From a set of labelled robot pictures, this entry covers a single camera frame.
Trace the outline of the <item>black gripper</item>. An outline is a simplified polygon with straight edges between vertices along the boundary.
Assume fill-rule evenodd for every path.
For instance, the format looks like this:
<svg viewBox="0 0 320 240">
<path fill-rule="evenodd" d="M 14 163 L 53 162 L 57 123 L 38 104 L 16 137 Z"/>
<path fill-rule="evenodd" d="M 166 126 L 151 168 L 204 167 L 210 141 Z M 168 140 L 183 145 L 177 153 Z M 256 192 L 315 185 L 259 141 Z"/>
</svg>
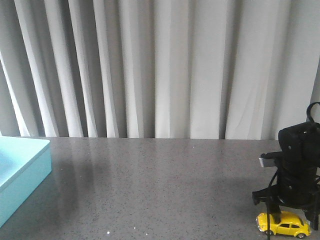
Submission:
<svg viewBox="0 0 320 240">
<path fill-rule="evenodd" d="M 313 230 L 319 229 L 319 210 L 315 207 L 316 175 L 320 167 L 320 124 L 304 122 L 279 131 L 281 152 L 269 152 L 277 167 L 276 184 L 254 191 L 253 203 L 266 202 L 267 213 L 275 224 L 281 222 L 279 206 L 302 209 Z"/>
</svg>

